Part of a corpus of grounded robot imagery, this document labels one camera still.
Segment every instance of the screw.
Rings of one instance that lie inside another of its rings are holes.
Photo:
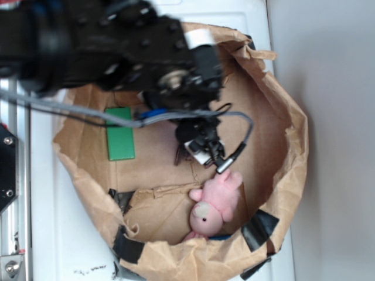
[[[12,197],[13,194],[14,194],[13,190],[8,190],[8,191],[6,192],[6,196],[8,196],[8,197]]]
[[[19,265],[15,261],[10,261],[5,265],[5,271],[9,274],[17,272],[18,269]]]
[[[170,32],[175,32],[176,30],[178,30],[178,25],[177,23],[171,23],[169,26],[168,26],[168,29]]]
[[[84,15],[80,15],[78,18],[77,18],[77,23],[79,25],[85,25],[87,23],[87,18],[84,16]]]
[[[105,28],[107,27],[108,25],[110,25],[110,21],[106,18],[102,18],[99,20],[99,25],[102,27],[102,28]]]
[[[175,43],[175,48],[177,50],[182,50],[183,48],[185,48],[185,43],[183,40],[178,40],[176,43]]]
[[[143,48],[146,48],[146,47],[148,47],[148,46],[150,46],[150,44],[151,44],[151,41],[150,40],[148,40],[148,39],[143,39],[142,41],[141,41],[141,47],[143,47]]]
[[[13,140],[12,137],[7,136],[7,137],[4,139],[4,143],[5,143],[6,145],[12,145],[12,144],[14,143],[14,140]]]

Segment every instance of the robotic arm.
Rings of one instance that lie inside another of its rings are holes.
[[[220,98],[221,65],[207,31],[185,37],[178,20],[147,1],[24,0],[0,20],[0,77],[16,77],[38,97],[94,83],[144,91],[151,109],[210,110]],[[219,173],[244,147],[223,159],[216,116],[175,122],[178,141]]]

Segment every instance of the black tape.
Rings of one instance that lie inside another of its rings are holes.
[[[254,44],[254,41],[253,41],[253,38],[251,38],[250,35],[246,35],[246,37],[248,37],[249,39],[251,39],[251,42],[248,44],[248,46],[253,49],[253,50],[256,50],[255,48],[255,44]]]
[[[270,262],[271,261],[271,257],[268,257],[266,260],[262,261],[261,263],[253,266],[252,268],[250,268],[249,270],[245,271],[244,273],[242,273],[240,275],[240,277],[243,279],[243,280],[247,280],[249,279],[250,277],[252,277],[252,275],[254,275],[259,269],[261,269],[262,266],[264,266],[267,262]]]
[[[129,211],[129,202],[134,195],[134,191],[119,193],[114,189],[110,189],[108,193],[118,204],[123,214]]]
[[[116,239],[113,246],[113,251],[121,259],[129,263],[138,263],[139,258],[142,255],[144,243],[130,240],[124,234],[126,234],[126,228],[123,225],[118,227]]]
[[[127,280],[146,281],[146,279],[144,279],[142,276],[121,266],[119,263],[113,262],[113,264],[115,266],[115,271],[113,272],[113,276],[112,276],[113,280],[115,280],[115,277],[121,277]]]
[[[258,210],[251,220],[241,227],[242,235],[251,252],[266,243],[278,222],[278,218]]]

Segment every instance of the metal bolt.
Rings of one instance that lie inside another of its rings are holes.
[[[13,194],[14,194],[13,190],[8,190],[8,191],[6,192],[6,196],[8,196],[8,197],[12,197]]]
[[[4,143],[5,143],[6,145],[12,145],[12,144],[14,143],[14,140],[13,140],[12,137],[7,136],[7,137],[4,139]]]
[[[15,261],[10,261],[5,265],[5,271],[9,274],[17,272],[18,269],[19,265]]]

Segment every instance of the gray cable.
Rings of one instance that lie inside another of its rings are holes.
[[[16,93],[11,93],[6,90],[0,89],[0,97],[2,99],[7,99],[16,103],[17,101],[21,100],[25,103],[25,105],[30,105],[32,108],[35,109],[43,109],[43,108],[53,108],[53,109],[60,109],[64,111],[73,112],[76,114],[83,114],[91,117],[97,117],[106,121],[110,121],[115,125],[124,126],[124,127],[131,127],[131,128],[140,128],[143,126],[147,126],[159,121],[171,120],[171,119],[192,119],[192,118],[207,118],[219,115],[225,116],[240,116],[244,118],[249,123],[249,129],[246,133],[246,136],[243,140],[244,143],[247,143],[251,130],[253,128],[253,121],[249,116],[242,112],[232,111],[232,112],[218,112],[218,111],[208,111],[208,110],[194,110],[194,111],[171,111],[162,113],[159,115],[155,115],[149,118],[141,119],[141,120],[124,120],[122,118],[113,116],[111,114],[106,114],[105,112],[101,112],[98,110],[94,110],[91,108],[81,107],[79,105],[70,105],[64,104],[61,102],[54,102],[54,101],[46,101],[40,100],[35,97],[28,97],[25,95],[20,95]]]

